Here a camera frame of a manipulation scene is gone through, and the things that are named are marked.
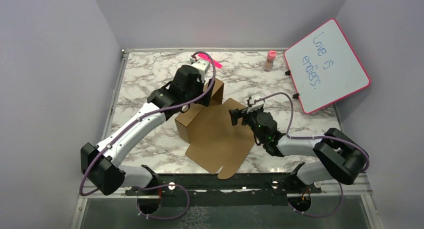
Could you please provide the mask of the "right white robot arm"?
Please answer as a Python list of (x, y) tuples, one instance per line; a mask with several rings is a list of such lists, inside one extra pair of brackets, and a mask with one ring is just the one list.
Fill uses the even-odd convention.
[(351, 185), (369, 160), (365, 152), (354, 146), (354, 142), (336, 128), (330, 128), (323, 136), (296, 139), (278, 130), (277, 122), (263, 108), (251, 110), (229, 110), (231, 124), (240, 123), (253, 132), (254, 141), (275, 157), (307, 156), (317, 161), (302, 164), (288, 179), (289, 188), (300, 193), (318, 181), (334, 179)]

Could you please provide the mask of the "brown cardboard box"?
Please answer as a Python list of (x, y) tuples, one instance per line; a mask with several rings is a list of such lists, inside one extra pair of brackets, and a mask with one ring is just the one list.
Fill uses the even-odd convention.
[(232, 98), (223, 100), (224, 88), (216, 79), (209, 106), (191, 104), (174, 120), (179, 137), (189, 144), (185, 155), (220, 180), (238, 171), (255, 143), (248, 126), (232, 125), (229, 111), (244, 106)]

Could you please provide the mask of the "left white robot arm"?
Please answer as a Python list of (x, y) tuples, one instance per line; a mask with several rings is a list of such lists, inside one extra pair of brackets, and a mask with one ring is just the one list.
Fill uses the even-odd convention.
[(215, 79), (206, 80), (206, 74), (216, 72), (214, 65), (200, 59), (177, 69), (173, 80), (154, 90), (146, 103), (124, 126), (96, 145), (86, 143), (80, 150), (83, 178), (79, 186), (81, 196), (84, 183), (89, 180), (97, 191), (108, 196), (120, 187), (138, 187), (144, 194), (157, 189), (156, 174), (148, 166), (123, 166), (129, 152), (151, 131), (182, 113), (191, 104), (209, 106)]

